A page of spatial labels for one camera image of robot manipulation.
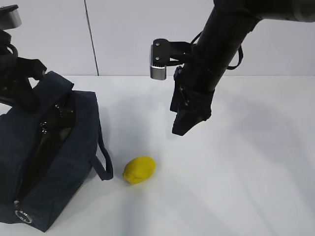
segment zipper pull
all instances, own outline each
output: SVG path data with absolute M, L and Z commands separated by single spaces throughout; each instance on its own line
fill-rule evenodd
M 31 224 L 33 219 L 28 214 L 26 214 L 25 212 L 22 211 L 22 209 L 20 208 L 20 201 L 15 200 L 13 203 L 14 203 L 14 207 L 15 207 L 16 216 L 20 220 L 22 220 L 23 222 L 25 222 L 27 224 Z
M 19 210 L 20 209 L 20 201 L 19 200 L 15 200 L 13 203 L 14 203 L 15 209 Z

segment white wall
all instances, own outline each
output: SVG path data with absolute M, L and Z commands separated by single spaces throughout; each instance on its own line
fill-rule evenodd
M 161 37 L 191 41 L 213 8 L 212 0 L 88 0 L 88 4 L 102 75 L 148 75 L 152 41 Z M 313 75 L 314 38 L 315 24 L 261 22 L 243 44 L 243 64 L 227 74 Z
M 64 75 L 96 75 L 82 0 L 1 0 L 19 5 L 22 25 L 8 30 L 24 58 L 38 58 Z
M 65 75 L 95 75 L 84 0 L 2 0 L 19 4 L 23 25 L 10 30 L 20 55 Z M 212 0 L 87 0 L 101 75 L 148 75 L 156 38 L 190 41 Z M 315 23 L 265 20 L 243 44 L 243 64 L 227 75 L 314 75 Z

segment metal grommet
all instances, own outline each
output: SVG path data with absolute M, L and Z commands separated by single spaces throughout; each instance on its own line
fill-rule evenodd
M 15 214 L 20 220 L 22 220 L 25 223 L 31 224 L 33 221 L 29 215 L 27 215 L 25 212 L 21 210 L 16 210 Z

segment navy duffel bag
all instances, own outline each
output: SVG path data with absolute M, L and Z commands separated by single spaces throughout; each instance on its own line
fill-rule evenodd
M 113 178 L 96 95 L 72 88 L 73 83 L 50 72 L 33 89 L 41 101 L 36 113 L 15 106 L 0 116 L 0 222 L 45 232 L 92 167 L 102 180 Z

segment dark blue bag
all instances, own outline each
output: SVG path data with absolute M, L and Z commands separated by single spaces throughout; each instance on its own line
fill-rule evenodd
M 33 89 L 36 113 L 13 107 L 0 116 L 0 221 L 43 232 L 54 223 L 94 167 L 113 178 L 94 92 L 72 91 L 54 72 Z M 96 156 L 100 147 L 106 170 Z

